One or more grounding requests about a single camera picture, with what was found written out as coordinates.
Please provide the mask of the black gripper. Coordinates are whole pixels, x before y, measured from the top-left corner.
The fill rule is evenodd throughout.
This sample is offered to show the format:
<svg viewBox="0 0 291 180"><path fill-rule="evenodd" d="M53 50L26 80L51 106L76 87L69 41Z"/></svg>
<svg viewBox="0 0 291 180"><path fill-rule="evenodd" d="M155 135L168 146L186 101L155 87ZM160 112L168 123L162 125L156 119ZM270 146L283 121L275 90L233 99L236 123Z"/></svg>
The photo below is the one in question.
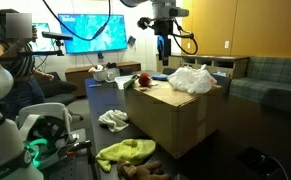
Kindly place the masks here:
<svg viewBox="0 0 291 180"><path fill-rule="evenodd" d="M149 17L141 17L137 21L137 26L142 30L150 28L158 36L158 53L159 60L163 66L166 66L164 60L164 38L173 34L173 20L172 19L151 19ZM171 39L166 38L166 59L171 55Z"/></svg>

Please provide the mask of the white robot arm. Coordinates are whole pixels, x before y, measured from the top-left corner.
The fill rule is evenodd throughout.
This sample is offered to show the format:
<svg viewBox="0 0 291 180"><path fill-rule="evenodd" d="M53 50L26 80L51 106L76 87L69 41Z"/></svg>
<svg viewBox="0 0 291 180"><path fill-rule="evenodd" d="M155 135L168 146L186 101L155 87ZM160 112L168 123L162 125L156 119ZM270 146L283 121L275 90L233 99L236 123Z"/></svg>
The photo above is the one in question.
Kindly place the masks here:
<svg viewBox="0 0 291 180"><path fill-rule="evenodd" d="M0 100L14 84L12 75L0 64ZM34 166L30 151L24 145L26 136L16 123L0 112L0 180L45 180Z"/></svg>

